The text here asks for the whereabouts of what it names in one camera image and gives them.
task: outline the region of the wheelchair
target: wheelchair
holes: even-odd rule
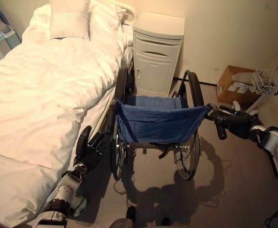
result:
[[[200,148],[198,128],[212,109],[204,105],[197,75],[187,70],[179,90],[171,98],[134,96],[133,72],[122,69],[107,117],[110,135],[111,171],[122,177],[130,143],[150,143],[162,151],[159,158],[174,152],[174,162],[182,179],[191,180],[196,172]],[[189,82],[194,107],[189,108],[185,83]]]

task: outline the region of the bed rail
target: bed rail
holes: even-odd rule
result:
[[[116,0],[108,0],[108,1],[116,4],[117,6],[120,6],[121,8],[126,10],[125,14],[127,14],[127,19],[124,20],[124,24],[133,26],[136,23],[138,16],[137,16],[136,10],[132,6],[129,6],[125,3],[122,3],[122,2],[119,2]]]

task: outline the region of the cabinet drawer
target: cabinet drawer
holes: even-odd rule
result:
[[[134,34],[135,43],[134,48],[136,51],[151,53],[160,56],[166,56],[171,58],[178,58],[181,48],[181,40],[170,40],[153,38],[148,36]]]
[[[149,57],[139,52],[134,57],[136,87],[150,93],[168,95],[175,60]]]

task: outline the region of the wire basket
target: wire basket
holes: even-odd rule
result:
[[[251,80],[257,94],[272,96],[278,92],[278,77],[274,69],[257,69]]]

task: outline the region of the cabinet door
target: cabinet door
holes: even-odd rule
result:
[[[159,95],[168,95],[174,70],[174,59],[135,53],[135,81],[138,89]]]

